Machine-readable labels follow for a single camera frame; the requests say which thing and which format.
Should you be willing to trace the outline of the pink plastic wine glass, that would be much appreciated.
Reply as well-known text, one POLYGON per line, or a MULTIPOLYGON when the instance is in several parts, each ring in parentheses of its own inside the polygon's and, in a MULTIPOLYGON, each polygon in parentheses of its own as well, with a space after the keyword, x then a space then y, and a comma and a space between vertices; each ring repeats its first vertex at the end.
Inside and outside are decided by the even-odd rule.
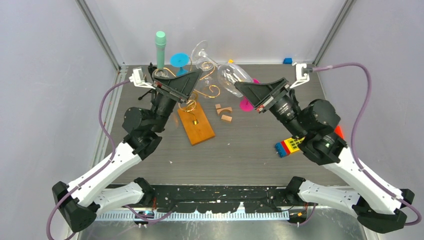
POLYGON ((244 112, 251 112, 255 109, 245 96, 240 101, 239 108, 244 112))

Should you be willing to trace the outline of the clear wine glass front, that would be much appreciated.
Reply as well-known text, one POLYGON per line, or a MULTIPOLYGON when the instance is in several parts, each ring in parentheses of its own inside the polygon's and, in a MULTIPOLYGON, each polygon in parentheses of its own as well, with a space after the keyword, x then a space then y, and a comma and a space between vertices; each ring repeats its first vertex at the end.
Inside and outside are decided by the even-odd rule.
POLYGON ((200 41, 192 50, 191 59, 198 69, 204 72, 214 70, 217 82, 238 98, 243 94, 235 87, 237 82, 254 83, 255 81, 239 65, 234 63, 217 63, 207 53, 208 42, 200 41))

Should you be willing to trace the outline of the clear wine glass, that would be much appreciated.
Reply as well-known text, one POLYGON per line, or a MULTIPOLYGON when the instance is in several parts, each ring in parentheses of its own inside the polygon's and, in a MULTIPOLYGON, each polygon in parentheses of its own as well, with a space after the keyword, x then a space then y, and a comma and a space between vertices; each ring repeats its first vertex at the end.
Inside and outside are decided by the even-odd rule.
POLYGON ((204 72, 214 70, 217 82, 238 98, 243 94, 235 87, 237 82, 254 83, 255 81, 239 65, 234 63, 217 63, 207 53, 208 42, 200 41, 192 50, 191 59, 198 69, 204 72))
POLYGON ((213 78, 212 75, 215 72, 215 65, 210 61, 204 61, 197 65, 199 69, 201 69, 205 75, 200 78, 198 81, 195 92, 200 94, 205 98, 214 98, 213 96, 213 78))

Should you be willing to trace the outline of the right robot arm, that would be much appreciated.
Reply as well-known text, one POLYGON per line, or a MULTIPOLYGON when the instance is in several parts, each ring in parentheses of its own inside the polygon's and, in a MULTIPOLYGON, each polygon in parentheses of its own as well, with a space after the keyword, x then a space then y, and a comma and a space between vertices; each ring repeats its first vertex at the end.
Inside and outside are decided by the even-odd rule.
POLYGON ((340 117, 329 101, 315 99, 301 109, 284 78, 271 83, 236 82, 234 86, 259 113, 271 112, 293 138, 301 139, 299 149, 308 160, 350 186, 350 190, 341 190, 295 176, 285 189, 288 203, 314 203, 340 210, 380 234, 406 226, 402 208, 413 202, 414 193, 388 184, 354 158, 352 149, 335 131, 340 117))

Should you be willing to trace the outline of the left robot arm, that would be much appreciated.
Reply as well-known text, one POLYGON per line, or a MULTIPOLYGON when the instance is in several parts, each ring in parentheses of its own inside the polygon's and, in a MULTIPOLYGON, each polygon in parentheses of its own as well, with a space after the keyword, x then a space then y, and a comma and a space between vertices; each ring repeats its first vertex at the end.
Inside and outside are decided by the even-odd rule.
POLYGON ((105 212, 131 204, 148 207, 153 202, 155 192, 143 178, 110 190, 108 185, 156 150, 175 105, 189 100, 202 73, 196 69, 175 77, 154 76, 147 82, 139 68, 133 71, 130 83, 154 91, 151 107, 129 108, 122 125, 127 134, 112 146, 111 154, 81 177, 52 187, 55 210, 74 233, 89 227, 105 212))

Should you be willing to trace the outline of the clear wine glass back right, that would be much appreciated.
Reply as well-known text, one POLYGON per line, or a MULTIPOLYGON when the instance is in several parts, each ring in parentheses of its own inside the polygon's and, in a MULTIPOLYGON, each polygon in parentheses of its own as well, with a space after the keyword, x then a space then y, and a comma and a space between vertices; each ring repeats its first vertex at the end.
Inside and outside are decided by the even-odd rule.
POLYGON ((199 69, 201 69, 205 75, 200 78, 198 81, 195 92, 200 94, 205 98, 214 98, 213 96, 213 78, 212 75, 215 72, 215 65, 210 61, 204 61, 197 65, 199 69))

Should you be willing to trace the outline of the blue plastic wine glass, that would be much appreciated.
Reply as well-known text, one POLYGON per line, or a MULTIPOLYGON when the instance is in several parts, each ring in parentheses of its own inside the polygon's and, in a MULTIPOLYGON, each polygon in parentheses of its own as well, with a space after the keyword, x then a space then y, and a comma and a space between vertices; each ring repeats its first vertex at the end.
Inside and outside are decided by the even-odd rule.
POLYGON ((176 53, 170 58, 170 64, 178 68, 178 71, 176 73, 177 76, 184 75, 188 72, 188 70, 185 69, 185 66, 189 63, 189 56, 183 52, 176 53))

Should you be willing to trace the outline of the orange wooden rack base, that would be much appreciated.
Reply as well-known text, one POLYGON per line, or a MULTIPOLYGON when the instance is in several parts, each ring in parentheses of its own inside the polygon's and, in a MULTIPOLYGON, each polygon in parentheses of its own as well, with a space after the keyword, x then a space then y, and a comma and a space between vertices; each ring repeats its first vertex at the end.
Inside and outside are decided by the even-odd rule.
POLYGON ((193 111, 177 110, 184 130, 192 146, 210 140, 216 136, 201 105, 193 111))

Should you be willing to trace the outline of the wooden rectangular block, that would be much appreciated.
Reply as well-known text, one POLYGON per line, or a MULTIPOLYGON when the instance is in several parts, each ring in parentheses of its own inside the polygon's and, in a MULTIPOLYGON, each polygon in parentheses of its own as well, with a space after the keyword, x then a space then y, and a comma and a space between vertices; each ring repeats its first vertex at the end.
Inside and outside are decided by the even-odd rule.
POLYGON ((226 123, 231 123, 232 120, 233 120, 233 118, 231 116, 229 116, 229 115, 223 114, 221 116, 221 120, 224 121, 224 122, 226 122, 226 123))

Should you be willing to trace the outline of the wooden arch block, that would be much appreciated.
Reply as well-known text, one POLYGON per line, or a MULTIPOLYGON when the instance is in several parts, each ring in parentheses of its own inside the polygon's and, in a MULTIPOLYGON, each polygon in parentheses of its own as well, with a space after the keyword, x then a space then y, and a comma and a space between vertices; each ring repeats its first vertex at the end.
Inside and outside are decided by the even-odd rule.
POLYGON ((224 113, 232 113, 233 109, 232 107, 223 107, 216 110, 218 115, 224 114, 224 113))

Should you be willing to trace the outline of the small blue block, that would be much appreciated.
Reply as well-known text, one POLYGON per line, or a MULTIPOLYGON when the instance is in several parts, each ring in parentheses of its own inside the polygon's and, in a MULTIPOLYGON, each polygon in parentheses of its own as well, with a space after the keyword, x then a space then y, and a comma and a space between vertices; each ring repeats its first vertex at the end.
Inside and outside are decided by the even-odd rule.
POLYGON ((293 63, 293 59, 291 57, 286 57, 283 59, 282 63, 285 65, 291 65, 293 63))

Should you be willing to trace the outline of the green microphone on tripod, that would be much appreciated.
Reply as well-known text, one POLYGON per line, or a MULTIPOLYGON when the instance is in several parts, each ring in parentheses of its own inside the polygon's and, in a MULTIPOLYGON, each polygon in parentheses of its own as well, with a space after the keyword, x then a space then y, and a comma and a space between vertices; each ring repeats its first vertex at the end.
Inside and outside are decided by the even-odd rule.
POLYGON ((156 66, 152 63, 149 64, 147 70, 151 79, 153 79, 153 73, 155 70, 163 69, 165 66, 165 47, 167 43, 166 33, 163 31, 157 31, 155 35, 155 46, 156 46, 156 66))

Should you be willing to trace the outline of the red block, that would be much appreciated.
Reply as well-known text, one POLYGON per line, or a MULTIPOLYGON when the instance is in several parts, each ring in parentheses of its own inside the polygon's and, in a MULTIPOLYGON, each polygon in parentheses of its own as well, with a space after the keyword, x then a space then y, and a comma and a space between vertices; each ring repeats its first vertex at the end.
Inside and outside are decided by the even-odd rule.
POLYGON ((340 125, 338 125, 336 128, 335 128, 335 130, 334 130, 334 132, 341 138, 341 139, 345 139, 344 138, 344 134, 343 134, 343 131, 342 131, 342 128, 341 128, 341 126, 340 125))

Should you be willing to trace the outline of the aluminium frame rail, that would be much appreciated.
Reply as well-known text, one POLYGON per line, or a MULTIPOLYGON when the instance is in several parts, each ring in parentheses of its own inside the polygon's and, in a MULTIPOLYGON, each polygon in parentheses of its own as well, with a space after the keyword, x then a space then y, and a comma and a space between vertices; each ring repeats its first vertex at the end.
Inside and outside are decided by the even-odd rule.
POLYGON ((114 55, 111 46, 109 45, 105 35, 103 34, 95 16, 93 15, 88 3, 86 0, 75 0, 78 7, 80 8, 84 18, 86 19, 89 27, 93 31, 96 39, 98 40, 100 46, 108 57, 114 69, 119 73, 122 69, 121 64, 118 62, 116 56, 114 55))

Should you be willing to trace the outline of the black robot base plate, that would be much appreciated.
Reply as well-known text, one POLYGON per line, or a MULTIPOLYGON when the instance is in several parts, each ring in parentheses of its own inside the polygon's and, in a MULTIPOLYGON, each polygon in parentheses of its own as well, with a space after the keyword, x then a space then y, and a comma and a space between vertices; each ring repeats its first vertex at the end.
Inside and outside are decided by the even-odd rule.
POLYGON ((278 213, 285 207, 307 204, 284 187, 263 185, 153 185, 152 192, 135 207, 155 208, 160 213, 278 213))

